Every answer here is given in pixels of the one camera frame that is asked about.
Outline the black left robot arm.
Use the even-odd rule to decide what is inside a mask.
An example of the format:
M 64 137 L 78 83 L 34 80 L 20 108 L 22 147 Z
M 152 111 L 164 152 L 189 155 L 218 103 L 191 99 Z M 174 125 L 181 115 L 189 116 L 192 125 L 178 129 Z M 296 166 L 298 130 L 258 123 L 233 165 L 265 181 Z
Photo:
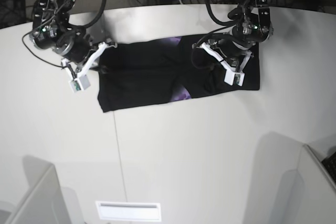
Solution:
M 270 37 L 272 23 L 267 0 L 234 1 L 237 6 L 227 14 L 228 20 L 224 22 L 214 15 L 210 0 L 204 0 L 211 20 L 220 28 L 204 35 L 192 46 L 191 62 L 195 68 L 206 68 L 195 60 L 196 50 L 203 49 L 228 71 L 241 72 L 253 56 L 251 48 Z

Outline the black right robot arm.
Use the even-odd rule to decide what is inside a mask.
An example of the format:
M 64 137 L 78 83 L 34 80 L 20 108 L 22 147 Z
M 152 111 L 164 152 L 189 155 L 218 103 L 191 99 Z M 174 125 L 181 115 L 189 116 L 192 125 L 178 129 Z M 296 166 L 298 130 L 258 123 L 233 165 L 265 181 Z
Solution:
M 108 68 L 97 60 L 108 47 L 116 47 L 111 38 L 94 43 L 88 28 L 102 17 L 107 0 L 102 0 L 96 16 L 87 24 L 70 23 L 70 10 L 76 0 L 37 0 L 33 8 L 33 26 L 24 34 L 39 50 L 51 49 L 62 57 L 61 69 L 68 69 L 72 78 L 85 75 L 93 70 L 102 74 Z

